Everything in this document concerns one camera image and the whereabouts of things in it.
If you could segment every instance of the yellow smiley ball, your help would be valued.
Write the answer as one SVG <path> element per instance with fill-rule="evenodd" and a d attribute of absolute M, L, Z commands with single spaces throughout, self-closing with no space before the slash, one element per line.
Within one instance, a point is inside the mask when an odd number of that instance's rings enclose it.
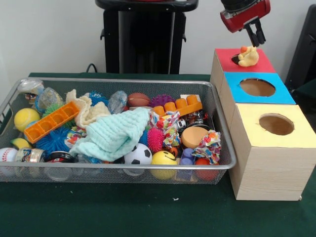
<path fill-rule="evenodd" d="M 14 116 L 14 125 L 20 132 L 24 132 L 26 126 L 36 120 L 40 120 L 38 112 L 30 108 L 25 108 L 21 109 Z"/>
<path fill-rule="evenodd" d="M 161 151 L 153 155 L 152 164 L 177 165 L 177 161 L 170 152 Z M 176 174 L 175 169 L 151 169 L 150 172 L 160 180 L 170 179 Z"/>

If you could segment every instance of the yellow box top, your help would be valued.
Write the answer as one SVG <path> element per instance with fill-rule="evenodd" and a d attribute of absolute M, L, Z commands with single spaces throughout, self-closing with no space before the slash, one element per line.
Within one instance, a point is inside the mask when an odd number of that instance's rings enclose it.
<path fill-rule="evenodd" d="M 252 146 L 316 148 L 316 134 L 298 105 L 237 104 L 237 108 Z"/>

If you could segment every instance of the white wall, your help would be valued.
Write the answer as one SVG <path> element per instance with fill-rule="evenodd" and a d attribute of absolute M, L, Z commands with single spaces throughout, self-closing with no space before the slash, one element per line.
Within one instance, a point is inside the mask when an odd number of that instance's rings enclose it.
<path fill-rule="evenodd" d="M 267 38 L 263 48 L 285 79 L 308 7 L 315 1 L 271 2 L 271 13 L 262 19 Z M 250 45 L 246 31 L 227 31 L 219 17 L 222 9 L 220 0 L 200 0 L 187 13 L 180 73 L 209 74 L 214 48 Z M 83 72 L 90 62 L 104 72 L 102 28 L 103 10 L 93 0 L 0 0 L 1 82 L 12 85 L 30 72 Z"/>

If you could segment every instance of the orange plastic toy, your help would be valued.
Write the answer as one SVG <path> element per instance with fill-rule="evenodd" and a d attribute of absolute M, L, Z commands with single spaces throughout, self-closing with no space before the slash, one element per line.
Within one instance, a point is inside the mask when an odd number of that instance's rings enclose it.
<path fill-rule="evenodd" d="M 198 101 L 196 95 L 189 95 L 187 99 L 177 99 L 176 103 L 165 103 L 164 107 L 156 106 L 153 108 L 154 112 L 160 116 L 164 116 L 166 111 L 179 111 L 180 117 L 201 109 L 202 103 Z"/>
<path fill-rule="evenodd" d="M 49 134 L 50 131 L 72 120 L 78 113 L 79 109 L 75 106 L 74 102 L 70 102 L 25 129 L 24 134 L 27 136 L 29 142 L 35 143 Z"/>

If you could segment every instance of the purple ball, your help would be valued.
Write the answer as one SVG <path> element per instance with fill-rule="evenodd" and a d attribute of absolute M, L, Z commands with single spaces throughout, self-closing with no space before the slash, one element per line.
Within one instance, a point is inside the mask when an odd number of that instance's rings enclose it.
<path fill-rule="evenodd" d="M 152 98 L 149 106 L 150 107 L 155 107 L 155 106 L 159 106 L 159 105 L 164 106 L 165 103 L 168 103 L 168 102 L 175 102 L 175 99 L 173 99 L 171 97 L 171 95 L 166 95 L 166 94 L 158 95 L 158 96 Z"/>

